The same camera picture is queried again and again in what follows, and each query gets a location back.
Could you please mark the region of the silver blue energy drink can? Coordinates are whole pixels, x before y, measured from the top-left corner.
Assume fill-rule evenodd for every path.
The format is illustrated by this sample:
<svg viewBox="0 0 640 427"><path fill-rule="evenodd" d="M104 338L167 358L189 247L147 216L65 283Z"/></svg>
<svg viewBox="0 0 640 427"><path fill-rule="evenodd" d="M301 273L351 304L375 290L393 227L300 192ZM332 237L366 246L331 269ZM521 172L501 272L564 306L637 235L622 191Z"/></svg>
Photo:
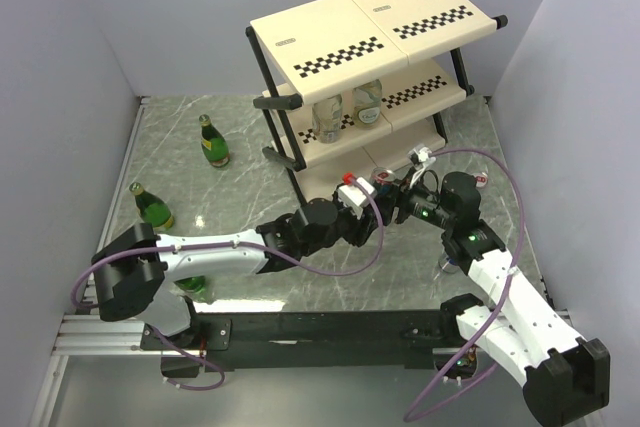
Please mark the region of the silver blue energy drink can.
<svg viewBox="0 0 640 427"><path fill-rule="evenodd" d="M386 195L393 187L396 180L395 173L384 167L376 167L370 175L369 182L374 187L378 196Z"/></svg>

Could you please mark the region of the clear Chang soda water bottle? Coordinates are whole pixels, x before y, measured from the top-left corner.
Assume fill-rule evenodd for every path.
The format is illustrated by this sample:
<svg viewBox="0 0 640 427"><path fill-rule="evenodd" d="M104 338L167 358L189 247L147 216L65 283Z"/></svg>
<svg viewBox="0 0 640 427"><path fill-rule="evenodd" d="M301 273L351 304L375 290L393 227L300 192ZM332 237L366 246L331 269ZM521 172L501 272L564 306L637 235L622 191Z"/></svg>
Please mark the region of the clear Chang soda water bottle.
<svg viewBox="0 0 640 427"><path fill-rule="evenodd" d="M330 144L338 140L342 112L343 99L340 94L312 106L312 130L319 142Z"/></svg>

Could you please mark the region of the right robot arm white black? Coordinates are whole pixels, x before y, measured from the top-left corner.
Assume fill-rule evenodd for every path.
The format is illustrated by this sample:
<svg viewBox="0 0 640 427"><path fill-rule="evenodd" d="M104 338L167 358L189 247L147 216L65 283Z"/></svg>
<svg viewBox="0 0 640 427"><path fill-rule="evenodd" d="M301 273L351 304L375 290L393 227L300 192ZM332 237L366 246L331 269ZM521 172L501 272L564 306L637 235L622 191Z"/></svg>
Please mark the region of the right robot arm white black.
<svg viewBox="0 0 640 427"><path fill-rule="evenodd" d="M522 388L542 426L565 426L606 407L611 358L597 338L586 339L548 304L515 265L504 242L480 217L476 180L444 177L434 192L413 173L399 185L398 223L415 217L441 228L445 252L494 303L468 294L445 302L444 342L484 350Z"/></svg>

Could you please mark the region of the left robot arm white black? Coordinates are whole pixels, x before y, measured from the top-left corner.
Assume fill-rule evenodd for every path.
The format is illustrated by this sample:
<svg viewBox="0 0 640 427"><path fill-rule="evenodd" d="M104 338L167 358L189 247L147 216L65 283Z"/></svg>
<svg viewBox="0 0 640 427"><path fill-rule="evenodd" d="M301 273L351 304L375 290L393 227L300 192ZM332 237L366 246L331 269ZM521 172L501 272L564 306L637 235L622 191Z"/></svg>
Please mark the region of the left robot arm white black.
<svg viewBox="0 0 640 427"><path fill-rule="evenodd" d="M339 185L329 199L313 199L292 214L236 234L180 237L135 224L92 259L99 317L141 320L176 348L189 348L199 339L200 325L190 300L172 292L174 283L276 273L340 240L361 246L388 224L385 207L377 190L359 177Z"/></svg>

